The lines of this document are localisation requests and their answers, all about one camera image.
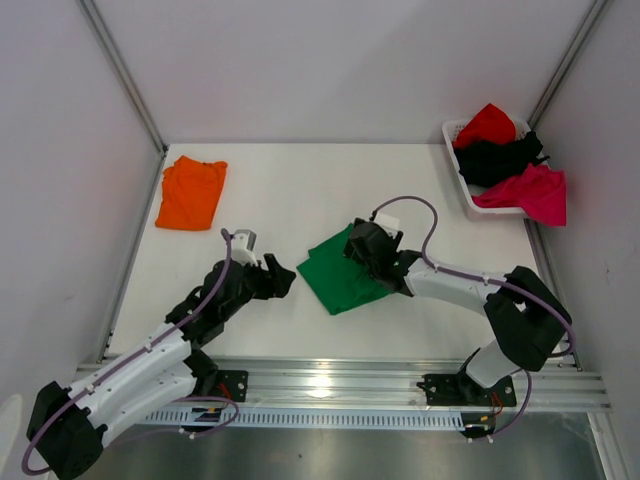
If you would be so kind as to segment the green t shirt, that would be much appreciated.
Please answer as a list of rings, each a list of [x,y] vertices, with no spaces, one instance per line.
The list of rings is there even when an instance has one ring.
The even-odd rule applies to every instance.
[[[367,274],[362,265],[343,255],[352,229],[353,224],[350,223],[342,231],[310,249],[308,258],[297,266],[297,271],[332,316],[390,294]]]

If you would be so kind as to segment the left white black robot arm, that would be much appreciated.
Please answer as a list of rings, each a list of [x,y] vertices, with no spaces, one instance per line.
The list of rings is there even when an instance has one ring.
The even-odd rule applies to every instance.
[[[209,398],[218,367],[203,347],[250,301],[285,297],[295,278],[272,254],[219,261],[139,346],[67,387],[56,381],[42,387],[26,431],[24,473],[35,475],[29,460],[38,453],[45,472],[76,479],[146,415],[189,396]]]

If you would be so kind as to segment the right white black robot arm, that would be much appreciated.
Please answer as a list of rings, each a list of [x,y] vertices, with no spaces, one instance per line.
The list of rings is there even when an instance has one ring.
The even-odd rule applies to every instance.
[[[357,218],[344,256],[362,265],[391,293],[432,298],[484,316],[494,340],[472,354],[456,382],[458,395],[479,403],[493,386],[518,371],[539,371],[564,338],[573,339],[572,319],[531,269],[487,274],[438,263],[426,253],[399,248],[403,233]]]

